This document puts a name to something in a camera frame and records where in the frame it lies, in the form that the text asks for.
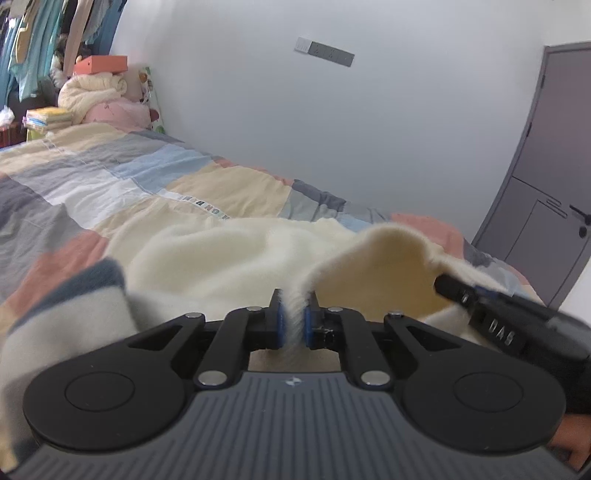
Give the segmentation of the person's right hand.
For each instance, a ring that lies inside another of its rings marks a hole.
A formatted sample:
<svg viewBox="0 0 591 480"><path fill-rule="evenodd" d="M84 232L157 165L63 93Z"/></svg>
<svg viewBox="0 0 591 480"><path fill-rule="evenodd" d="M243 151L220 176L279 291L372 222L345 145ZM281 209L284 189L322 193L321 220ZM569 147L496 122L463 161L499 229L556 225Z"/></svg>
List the person's right hand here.
<svg viewBox="0 0 591 480"><path fill-rule="evenodd" d="M589 415L567 414L550 441L552 447L570 452L568 462L580 470L590 456L591 417Z"/></svg>

